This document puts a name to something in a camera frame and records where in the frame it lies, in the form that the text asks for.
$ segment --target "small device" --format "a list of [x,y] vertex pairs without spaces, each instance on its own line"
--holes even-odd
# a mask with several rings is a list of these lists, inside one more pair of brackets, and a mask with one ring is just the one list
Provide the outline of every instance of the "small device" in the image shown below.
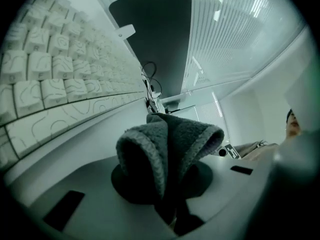
[[241,159],[240,155],[231,144],[225,146],[221,145],[213,155],[218,157]]
[[148,99],[148,100],[146,101],[146,108],[148,109],[149,114],[151,114],[151,113],[158,113],[158,112],[159,112],[159,111],[158,111],[158,108],[156,107],[155,102],[154,102],[153,100],[151,100],[151,99]]

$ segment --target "keyboard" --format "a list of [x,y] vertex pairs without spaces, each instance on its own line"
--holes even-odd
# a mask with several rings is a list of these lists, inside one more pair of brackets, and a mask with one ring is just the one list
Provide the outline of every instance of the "keyboard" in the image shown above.
[[0,170],[79,124],[145,96],[122,40],[67,0],[30,0],[0,59]]

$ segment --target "wall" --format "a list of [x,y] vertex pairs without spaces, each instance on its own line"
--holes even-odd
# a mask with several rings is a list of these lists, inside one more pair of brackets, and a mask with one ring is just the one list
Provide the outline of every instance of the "wall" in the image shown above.
[[233,146],[265,140],[263,115],[253,90],[223,98],[220,106]]
[[286,116],[290,106],[285,93],[309,66],[315,52],[312,36],[308,34],[275,70],[251,86],[262,112],[266,141],[280,144],[286,138]]
[[93,161],[116,156],[116,143],[125,130],[146,123],[144,100],[76,135],[34,164],[10,185],[15,198],[27,207],[51,186]]
[[277,144],[284,141],[290,109],[285,94],[310,65],[316,51],[306,27],[276,60],[220,101],[233,145],[259,139]]

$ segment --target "hair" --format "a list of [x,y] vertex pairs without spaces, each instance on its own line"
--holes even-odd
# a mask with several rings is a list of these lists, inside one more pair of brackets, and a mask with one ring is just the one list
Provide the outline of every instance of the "hair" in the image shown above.
[[286,115],[286,121],[285,121],[286,123],[288,123],[288,119],[291,113],[292,113],[292,109],[290,109],[288,114]]

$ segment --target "gray towel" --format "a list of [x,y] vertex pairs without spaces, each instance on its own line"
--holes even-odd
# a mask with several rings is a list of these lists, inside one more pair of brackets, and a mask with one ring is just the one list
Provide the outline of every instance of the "gray towel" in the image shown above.
[[147,157],[160,199],[165,195],[168,180],[178,186],[188,169],[199,159],[213,154],[224,139],[224,132],[215,125],[173,115],[149,114],[146,122],[127,130],[118,140],[116,150],[126,176],[145,171],[144,176],[150,177],[150,170],[139,166],[140,158],[135,159],[134,148]]

